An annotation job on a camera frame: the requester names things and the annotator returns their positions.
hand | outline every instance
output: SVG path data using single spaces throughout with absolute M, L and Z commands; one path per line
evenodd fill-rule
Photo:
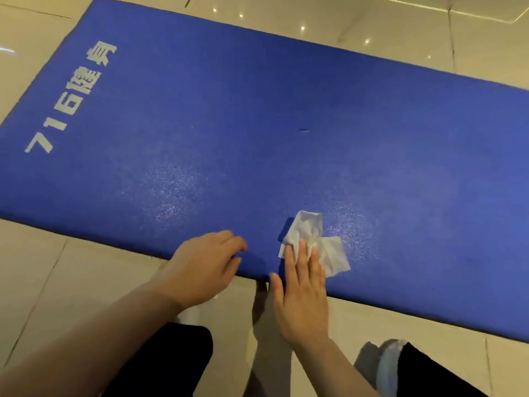
M 192 238 L 180 245 L 151 286 L 182 311 L 202 304 L 228 286 L 241 263 L 233 255 L 247 248 L 245 240 L 228 230 Z
M 274 312 L 281 335 L 294 351 L 328 340 L 325 271 L 320 265 L 320 254 L 316 248 L 309 259 L 307 244 L 301 241 L 295 264 L 294 249 L 287 246 L 285 277 L 287 284 L 283 289 L 281 278 L 275 273 L 270 275 Z

crumpled paper towel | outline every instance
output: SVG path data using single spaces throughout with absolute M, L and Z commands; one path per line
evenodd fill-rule
M 300 210 L 281 243 L 279 258 L 284 258 L 285 247 L 292 245 L 297 261 L 299 242 L 303 240 L 307 243 L 307 253 L 309 256 L 312 253 L 313 247 L 316 247 L 320 252 L 320 263 L 325 268 L 326 277 L 351 270 L 340 237 L 322 237 L 322 233 L 322 214 Z

chinese character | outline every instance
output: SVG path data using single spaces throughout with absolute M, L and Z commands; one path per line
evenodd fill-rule
M 90 61 L 97 62 L 97 65 L 101 65 L 101 63 L 106 66 L 109 63 L 109 59 L 106 56 L 106 53 L 109 51 L 112 53 L 115 53 L 117 50 L 116 46 L 112 46 L 108 43 L 103 42 L 97 42 L 97 44 L 88 51 L 88 59 Z
M 99 79 L 101 73 L 97 71 L 91 71 L 85 66 L 80 66 L 75 70 L 74 76 L 66 84 L 66 89 L 73 89 L 87 95 L 90 94 L 90 90 Z
M 77 109 L 79 108 L 79 105 L 83 101 L 83 98 L 74 94 L 69 95 L 68 92 L 64 92 L 59 101 L 57 101 L 55 105 L 55 110 L 62 111 L 63 113 L 73 115 Z

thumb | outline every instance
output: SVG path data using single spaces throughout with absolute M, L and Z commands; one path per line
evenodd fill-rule
M 283 306 L 285 291 L 281 277 L 275 273 L 270 274 L 270 285 L 272 286 L 272 296 L 274 298 L 274 308 L 279 309 Z
M 242 261 L 241 258 L 232 258 L 228 262 L 226 267 L 224 268 L 224 273 L 222 274 L 222 278 L 226 281 L 227 285 L 235 277 L 235 273 L 237 273 L 237 269 L 239 268 L 239 265 L 241 264 L 241 261 Z

blue leather surface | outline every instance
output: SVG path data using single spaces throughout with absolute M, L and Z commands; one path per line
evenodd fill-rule
M 117 47 L 107 66 L 86 58 L 98 41 Z M 79 66 L 102 74 L 61 113 Z M 0 127 L 0 214 L 163 258 L 231 229 L 250 248 L 239 274 L 264 278 L 288 217 L 321 212 L 351 264 L 330 295 L 529 341 L 527 106 L 508 86 L 96 0 Z M 24 152 L 37 131 L 49 154 Z

